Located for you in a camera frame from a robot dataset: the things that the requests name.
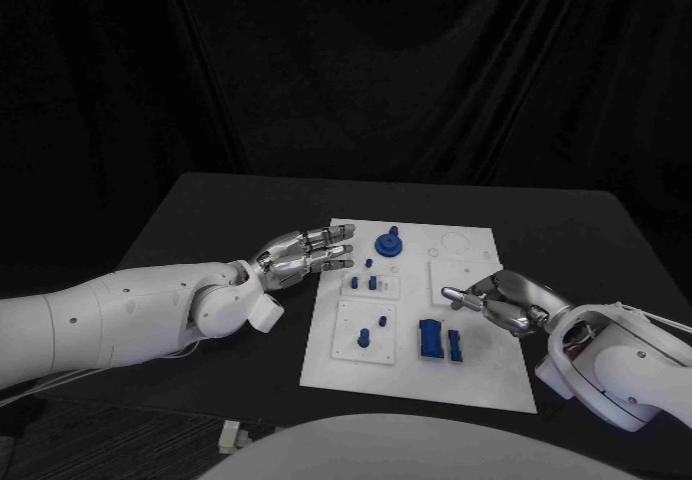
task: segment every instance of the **black table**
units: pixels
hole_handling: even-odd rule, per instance
[[[186,174],[119,268],[248,259],[277,235],[333,217],[490,227],[506,268],[576,303],[617,300],[685,321],[692,309],[613,195]],[[102,372],[47,395],[216,414],[290,426],[392,412],[478,423],[601,459],[640,475],[692,475],[692,434],[667,414],[638,433],[611,427],[533,376],[545,335],[522,340],[538,415],[298,386],[318,276],[277,292],[285,314],[269,334],[243,328],[193,355]]]

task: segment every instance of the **robotic hand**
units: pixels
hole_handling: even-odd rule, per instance
[[[265,293],[336,258],[354,225],[275,238],[249,262],[121,270],[59,292],[0,300],[0,389],[66,370],[105,369],[170,355],[248,321],[268,332],[284,309]]]
[[[441,293],[454,310],[481,312],[512,335],[549,334],[536,375],[607,422],[634,432],[666,410],[692,428],[692,347],[650,320],[690,327],[620,303],[576,307],[509,270]]]

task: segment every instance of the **black backdrop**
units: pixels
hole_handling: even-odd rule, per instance
[[[3,2],[0,298],[105,273],[190,170],[611,191],[692,291],[690,24],[683,0]]]

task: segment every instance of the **white robotic arm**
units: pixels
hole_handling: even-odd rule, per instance
[[[467,291],[445,287],[442,295],[454,309],[481,312],[514,336],[549,333],[536,375],[607,422],[634,432],[664,410],[692,428],[692,347],[650,319],[687,333],[690,327],[621,304],[575,307],[507,270]]]
[[[328,246],[353,225],[292,232],[245,262],[135,268],[59,292],[0,300],[0,389],[47,374],[132,365],[223,337],[268,332],[284,309],[265,291],[353,266]]]

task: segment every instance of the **blue knob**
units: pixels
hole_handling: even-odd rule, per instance
[[[367,348],[367,345],[370,344],[370,331],[366,328],[360,330],[360,337],[357,337],[357,344],[360,345],[362,348]]]
[[[393,226],[389,233],[380,235],[375,241],[375,250],[383,257],[395,257],[403,248],[399,238],[399,228]]]

